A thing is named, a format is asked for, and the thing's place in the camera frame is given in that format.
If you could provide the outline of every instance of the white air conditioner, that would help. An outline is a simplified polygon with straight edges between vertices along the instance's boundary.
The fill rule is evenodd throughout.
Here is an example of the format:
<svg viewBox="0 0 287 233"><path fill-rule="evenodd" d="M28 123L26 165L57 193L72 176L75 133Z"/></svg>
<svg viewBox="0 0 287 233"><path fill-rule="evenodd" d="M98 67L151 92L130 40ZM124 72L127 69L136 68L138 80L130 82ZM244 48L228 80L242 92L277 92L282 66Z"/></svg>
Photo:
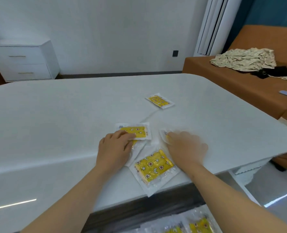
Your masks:
<svg viewBox="0 0 287 233"><path fill-rule="evenodd" d="M208 0L193 56L220 54L242 0Z"/></svg>

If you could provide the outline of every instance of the white cabinet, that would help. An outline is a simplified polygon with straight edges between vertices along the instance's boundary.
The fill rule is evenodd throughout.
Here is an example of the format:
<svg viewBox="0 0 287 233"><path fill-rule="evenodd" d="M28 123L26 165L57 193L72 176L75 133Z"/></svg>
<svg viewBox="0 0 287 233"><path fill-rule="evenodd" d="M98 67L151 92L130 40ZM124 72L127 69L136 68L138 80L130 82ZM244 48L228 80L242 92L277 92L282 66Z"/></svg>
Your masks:
<svg viewBox="0 0 287 233"><path fill-rule="evenodd" d="M54 79L59 65L50 40L0 40L0 73L6 82Z"/></svg>

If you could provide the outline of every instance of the baseboard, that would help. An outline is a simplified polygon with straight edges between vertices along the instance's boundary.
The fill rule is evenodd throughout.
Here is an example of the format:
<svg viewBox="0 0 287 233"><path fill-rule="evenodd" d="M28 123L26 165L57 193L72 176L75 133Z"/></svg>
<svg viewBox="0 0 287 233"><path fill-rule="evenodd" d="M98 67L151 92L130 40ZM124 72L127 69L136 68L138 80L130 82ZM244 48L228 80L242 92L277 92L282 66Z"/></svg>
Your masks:
<svg viewBox="0 0 287 233"><path fill-rule="evenodd" d="M103 78L154 74L181 74L182 71L136 72L136 73L110 73L110 74L59 74L56 79L66 78Z"/></svg>

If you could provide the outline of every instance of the tile floor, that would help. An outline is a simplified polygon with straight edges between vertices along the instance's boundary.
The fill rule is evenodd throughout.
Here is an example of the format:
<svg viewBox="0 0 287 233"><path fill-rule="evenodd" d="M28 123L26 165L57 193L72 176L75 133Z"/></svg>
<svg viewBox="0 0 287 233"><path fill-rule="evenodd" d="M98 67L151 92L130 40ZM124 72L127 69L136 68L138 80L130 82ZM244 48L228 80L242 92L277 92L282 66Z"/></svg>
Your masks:
<svg viewBox="0 0 287 233"><path fill-rule="evenodd" d="M287 171L280 172L267 163L246 188L262 206L287 223Z"/></svg>

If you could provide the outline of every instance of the forearm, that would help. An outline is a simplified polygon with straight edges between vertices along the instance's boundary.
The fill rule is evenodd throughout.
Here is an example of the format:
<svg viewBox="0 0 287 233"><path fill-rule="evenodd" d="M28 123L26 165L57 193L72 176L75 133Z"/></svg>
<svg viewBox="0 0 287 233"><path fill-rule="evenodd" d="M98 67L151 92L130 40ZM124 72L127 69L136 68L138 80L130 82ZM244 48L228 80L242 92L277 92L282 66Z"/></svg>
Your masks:
<svg viewBox="0 0 287 233"><path fill-rule="evenodd" d="M103 185L109 178L99 168L93 168L21 233L81 232Z"/></svg>
<svg viewBox="0 0 287 233"><path fill-rule="evenodd" d="M287 224L209 172L191 163L186 168L224 233L287 232Z"/></svg>

